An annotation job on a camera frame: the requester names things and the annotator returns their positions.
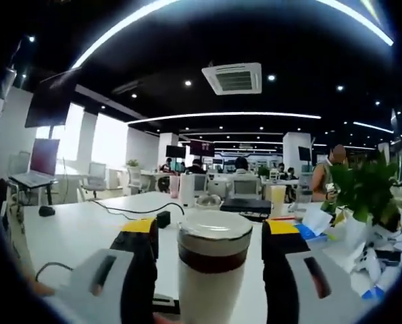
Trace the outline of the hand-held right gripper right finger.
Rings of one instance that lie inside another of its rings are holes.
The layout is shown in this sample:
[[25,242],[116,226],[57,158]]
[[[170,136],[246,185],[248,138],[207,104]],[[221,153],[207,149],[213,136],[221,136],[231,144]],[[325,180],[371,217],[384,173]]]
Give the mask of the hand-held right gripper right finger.
[[321,250],[312,250],[288,222],[266,220],[261,231],[268,323],[355,323],[371,303]]

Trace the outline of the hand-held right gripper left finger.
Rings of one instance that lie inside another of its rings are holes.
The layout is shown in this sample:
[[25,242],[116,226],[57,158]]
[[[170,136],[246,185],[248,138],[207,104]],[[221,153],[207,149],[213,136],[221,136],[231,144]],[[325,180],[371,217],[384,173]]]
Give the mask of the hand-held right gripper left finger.
[[67,323],[152,323],[157,258],[156,220],[131,221],[72,270],[50,305]]

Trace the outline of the person's right hand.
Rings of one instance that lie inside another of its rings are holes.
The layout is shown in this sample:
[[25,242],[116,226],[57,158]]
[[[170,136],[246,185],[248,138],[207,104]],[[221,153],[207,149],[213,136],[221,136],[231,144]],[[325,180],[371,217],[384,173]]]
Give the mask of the person's right hand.
[[180,324],[180,321],[173,321],[159,313],[153,313],[154,324]]

